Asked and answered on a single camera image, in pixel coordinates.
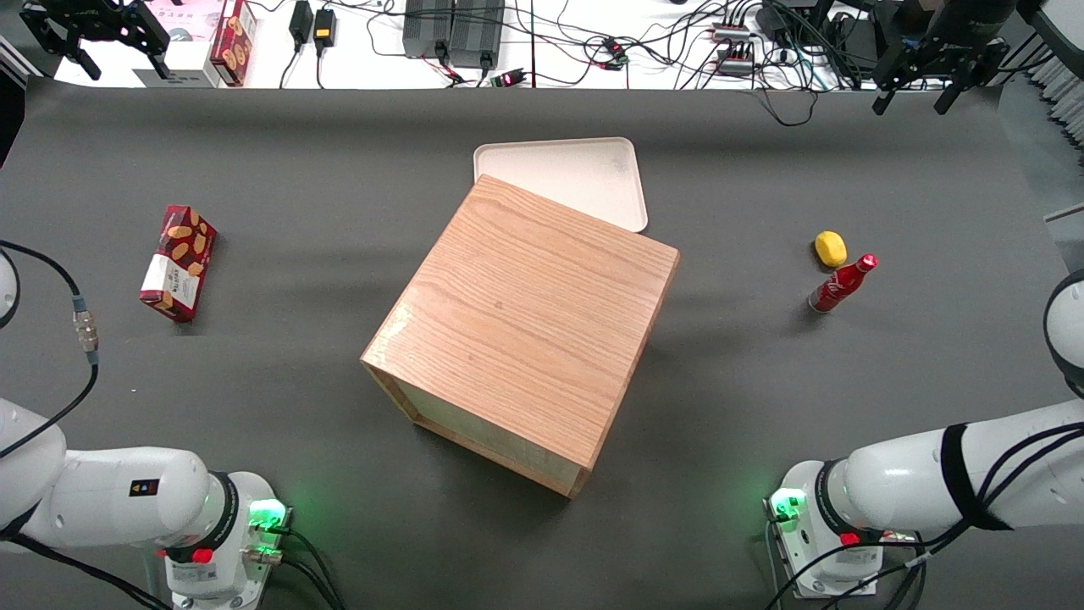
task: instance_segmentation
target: yellow sponge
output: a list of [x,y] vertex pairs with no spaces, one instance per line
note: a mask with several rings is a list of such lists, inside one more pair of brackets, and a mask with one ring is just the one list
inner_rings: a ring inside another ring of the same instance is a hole
[[813,239],[813,246],[826,267],[839,267],[847,262],[847,244],[835,231],[821,231]]

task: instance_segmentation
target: bottle cap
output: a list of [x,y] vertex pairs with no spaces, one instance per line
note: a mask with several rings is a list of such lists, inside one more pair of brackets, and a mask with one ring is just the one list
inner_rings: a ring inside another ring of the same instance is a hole
[[870,271],[877,268],[877,257],[873,254],[863,254],[862,258],[859,258],[859,261],[854,265],[862,272]]

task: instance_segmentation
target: cardboard box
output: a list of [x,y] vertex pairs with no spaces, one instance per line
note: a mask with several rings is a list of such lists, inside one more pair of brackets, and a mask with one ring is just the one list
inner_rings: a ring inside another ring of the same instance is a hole
[[210,51],[210,63],[227,86],[244,86],[255,38],[256,18],[251,9],[244,0],[227,0]]
[[413,423],[571,498],[679,258],[482,176],[361,362]]
[[215,226],[195,209],[168,206],[139,299],[173,322],[192,322],[217,236]]

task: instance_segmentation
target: wood grain surface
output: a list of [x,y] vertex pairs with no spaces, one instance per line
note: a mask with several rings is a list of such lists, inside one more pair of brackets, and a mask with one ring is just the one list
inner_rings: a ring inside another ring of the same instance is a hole
[[361,360],[591,470],[679,258],[482,176]]

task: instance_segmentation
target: red snack box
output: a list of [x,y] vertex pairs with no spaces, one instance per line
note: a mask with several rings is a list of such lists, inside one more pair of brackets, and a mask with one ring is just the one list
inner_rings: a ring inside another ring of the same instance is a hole
[[210,63],[227,86],[245,83],[255,37],[256,17],[248,4],[244,0],[227,0],[210,48]]
[[196,316],[218,231],[188,205],[170,205],[139,299],[176,323]]

